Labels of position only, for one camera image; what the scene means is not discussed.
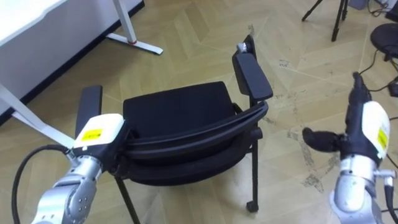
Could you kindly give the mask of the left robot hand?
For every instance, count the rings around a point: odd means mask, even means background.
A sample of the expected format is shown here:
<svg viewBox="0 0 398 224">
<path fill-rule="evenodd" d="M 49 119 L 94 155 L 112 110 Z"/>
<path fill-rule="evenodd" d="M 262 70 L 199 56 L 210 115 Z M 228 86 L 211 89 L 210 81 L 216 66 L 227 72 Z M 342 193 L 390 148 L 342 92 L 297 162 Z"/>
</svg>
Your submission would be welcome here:
<svg viewBox="0 0 398 224">
<path fill-rule="evenodd" d="M 73 153 L 91 156 L 101 164 L 102 172 L 116 163 L 116 156 L 127 138 L 125 119 L 121 114 L 108 113 L 90 118 L 75 139 Z"/>
</svg>

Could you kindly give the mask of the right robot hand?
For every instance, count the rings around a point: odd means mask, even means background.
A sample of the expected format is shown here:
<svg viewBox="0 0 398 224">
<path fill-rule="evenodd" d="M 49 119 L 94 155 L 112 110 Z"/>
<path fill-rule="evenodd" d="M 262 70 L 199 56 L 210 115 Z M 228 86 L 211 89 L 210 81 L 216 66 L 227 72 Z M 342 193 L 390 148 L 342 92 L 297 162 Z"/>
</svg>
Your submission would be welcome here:
<svg viewBox="0 0 398 224">
<path fill-rule="evenodd" d="M 302 130 L 305 143 L 320 152 L 339 152 L 340 159 L 364 156 L 376 167 L 386 157 L 389 145 L 390 121 L 384 108 L 372 96 L 358 72 L 353 73 L 354 85 L 349 94 L 345 131 Z"/>
</svg>

